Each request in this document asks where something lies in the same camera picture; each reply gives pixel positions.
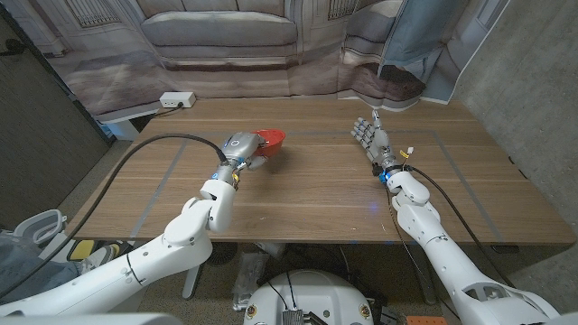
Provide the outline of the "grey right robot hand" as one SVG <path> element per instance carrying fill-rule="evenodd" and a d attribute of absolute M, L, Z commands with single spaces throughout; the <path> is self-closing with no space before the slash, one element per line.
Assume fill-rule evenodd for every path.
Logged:
<path fill-rule="evenodd" d="M 371 120 L 359 117 L 350 133 L 365 149 L 374 176 L 385 176 L 388 173 L 402 171 L 401 164 L 396 160 L 390 148 L 388 134 L 383 129 L 376 109 L 371 113 Z"/>

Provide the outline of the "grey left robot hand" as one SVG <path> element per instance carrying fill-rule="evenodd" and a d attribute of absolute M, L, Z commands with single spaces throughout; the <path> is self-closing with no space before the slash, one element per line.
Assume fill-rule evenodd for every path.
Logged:
<path fill-rule="evenodd" d="M 224 181 L 229 185 L 236 184 L 238 182 L 236 177 L 242 170 L 253 171 L 267 161 L 267 158 L 259 152 L 265 144 L 265 138 L 255 133 L 233 134 L 222 148 L 226 161 L 218 166 L 211 179 Z"/>

